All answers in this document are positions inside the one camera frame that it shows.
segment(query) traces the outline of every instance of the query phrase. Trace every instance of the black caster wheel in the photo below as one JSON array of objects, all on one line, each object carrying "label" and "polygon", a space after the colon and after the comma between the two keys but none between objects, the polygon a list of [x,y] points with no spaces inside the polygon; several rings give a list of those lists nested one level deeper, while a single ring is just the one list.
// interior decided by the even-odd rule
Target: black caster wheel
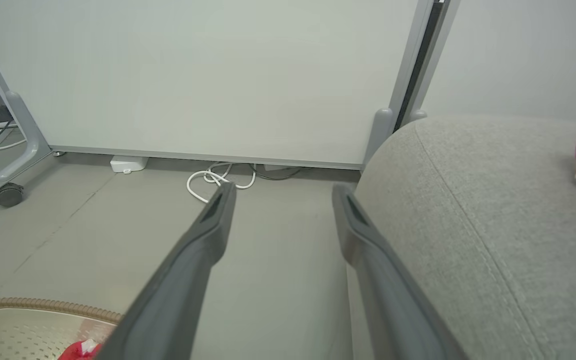
[{"label": "black caster wheel", "polygon": [[21,203],[24,196],[24,187],[9,182],[0,187],[0,207],[11,208]]}]

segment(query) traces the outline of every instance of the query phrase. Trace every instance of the white panel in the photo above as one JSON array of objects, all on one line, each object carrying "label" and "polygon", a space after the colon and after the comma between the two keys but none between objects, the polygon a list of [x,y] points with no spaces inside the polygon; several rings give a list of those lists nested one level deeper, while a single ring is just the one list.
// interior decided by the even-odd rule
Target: white panel
[{"label": "white panel", "polygon": [[417,0],[0,0],[52,146],[361,164]]},{"label": "white panel", "polygon": [[576,119],[576,0],[461,0],[422,109]]}]

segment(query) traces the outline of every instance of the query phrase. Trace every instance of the gray fabric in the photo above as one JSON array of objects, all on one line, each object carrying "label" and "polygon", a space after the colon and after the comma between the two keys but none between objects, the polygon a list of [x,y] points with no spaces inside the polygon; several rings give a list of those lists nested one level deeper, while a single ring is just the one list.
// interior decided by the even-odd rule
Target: gray fabric
[{"label": "gray fabric", "polygon": [[576,359],[575,146],[576,121],[443,116],[363,173],[358,200],[472,359]]}]

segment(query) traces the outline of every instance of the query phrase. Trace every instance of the laundry basket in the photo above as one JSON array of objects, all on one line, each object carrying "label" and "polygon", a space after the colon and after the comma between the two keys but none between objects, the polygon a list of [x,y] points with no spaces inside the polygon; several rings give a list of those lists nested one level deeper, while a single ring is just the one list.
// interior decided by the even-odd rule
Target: laundry basket
[{"label": "laundry basket", "polygon": [[0,298],[0,360],[53,360],[71,344],[103,343],[122,315],[36,298]]}]

